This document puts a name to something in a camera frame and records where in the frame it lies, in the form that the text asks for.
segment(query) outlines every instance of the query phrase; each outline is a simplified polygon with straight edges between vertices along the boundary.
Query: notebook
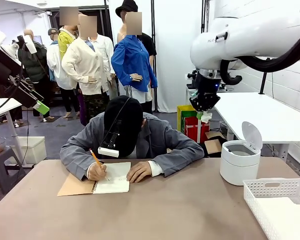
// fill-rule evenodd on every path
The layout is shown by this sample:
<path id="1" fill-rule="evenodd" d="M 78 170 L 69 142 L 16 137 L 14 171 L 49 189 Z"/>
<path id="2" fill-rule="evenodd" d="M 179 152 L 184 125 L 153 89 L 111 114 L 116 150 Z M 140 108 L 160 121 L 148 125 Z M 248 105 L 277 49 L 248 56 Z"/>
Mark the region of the notebook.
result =
<path id="1" fill-rule="evenodd" d="M 80 181 L 70 173 L 57 195 L 60 197 L 128 192 L 130 183 L 127 181 L 127 174 L 131 168 L 131 162 L 105 163 L 105 165 L 107 179 Z"/>

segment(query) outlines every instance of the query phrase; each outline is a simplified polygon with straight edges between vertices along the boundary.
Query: red bag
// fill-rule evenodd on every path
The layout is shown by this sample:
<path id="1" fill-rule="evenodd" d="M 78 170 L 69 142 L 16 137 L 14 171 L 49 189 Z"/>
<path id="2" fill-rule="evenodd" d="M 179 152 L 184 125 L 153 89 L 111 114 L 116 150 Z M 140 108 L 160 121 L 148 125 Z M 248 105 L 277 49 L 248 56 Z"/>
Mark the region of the red bag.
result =
<path id="1" fill-rule="evenodd" d="M 184 118 L 184 135 L 197 142 L 198 137 L 198 118 L 195 116 Z M 210 124 L 201 122 L 200 143 L 204 143 L 207 139 L 205 133 L 210 131 Z"/>

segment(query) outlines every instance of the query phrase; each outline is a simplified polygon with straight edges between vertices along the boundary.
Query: yellow jacket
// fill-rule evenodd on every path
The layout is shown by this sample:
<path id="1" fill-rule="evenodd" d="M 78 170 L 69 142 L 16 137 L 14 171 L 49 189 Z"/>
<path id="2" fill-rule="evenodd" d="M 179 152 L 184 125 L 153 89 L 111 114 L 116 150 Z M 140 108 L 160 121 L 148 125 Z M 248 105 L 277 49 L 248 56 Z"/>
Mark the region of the yellow jacket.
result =
<path id="1" fill-rule="evenodd" d="M 72 35 L 70 32 L 68 32 L 63 27 L 60 28 L 60 33 L 58 36 L 58 45 L 59 45 L 59 51 L 60 51 L 60 59 L 64 57 L 66 54 L 66 51 L 69 47 L 69 45 L 76 39 L 74 35 Z"/>

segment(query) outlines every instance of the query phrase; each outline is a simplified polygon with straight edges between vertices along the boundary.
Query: stool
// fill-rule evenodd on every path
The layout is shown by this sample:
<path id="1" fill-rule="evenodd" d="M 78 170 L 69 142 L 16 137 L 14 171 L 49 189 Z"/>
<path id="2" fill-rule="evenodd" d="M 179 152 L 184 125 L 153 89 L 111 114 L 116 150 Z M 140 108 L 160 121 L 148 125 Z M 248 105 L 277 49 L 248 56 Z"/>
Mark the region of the stool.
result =
<path id="1" fill-rule="evenodd" d="M 10 157 L 13 157 L 18 164 L 18 167 L 9 167 L 5 165 L 5 161 Z M 9 176 L 8 170 L 18 170 L 18 173 Z M 14 186 L 18 179 L 23 178 L 26 175 L 24 168 L 22 167 L 19 159 L 11 147 L 6 146 L 2 152 L 0 152 L 0 188 L 3 194 L 7 194 Z"/>

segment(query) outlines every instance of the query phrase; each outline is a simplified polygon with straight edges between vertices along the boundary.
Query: person's left hand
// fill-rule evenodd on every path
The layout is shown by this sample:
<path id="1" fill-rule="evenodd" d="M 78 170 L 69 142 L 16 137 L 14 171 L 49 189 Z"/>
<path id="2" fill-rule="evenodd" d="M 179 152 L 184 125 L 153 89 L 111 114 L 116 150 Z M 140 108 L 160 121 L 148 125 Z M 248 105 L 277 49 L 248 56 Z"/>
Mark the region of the person's left hand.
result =
<path id="1" fill-rule="evenodd" d="M 126 179 L 130 181 L 130 183 L 138 183 L 148 175 L 152 175 L 150 164 L 147 161 L 141 161 L 130 169 Z"/>

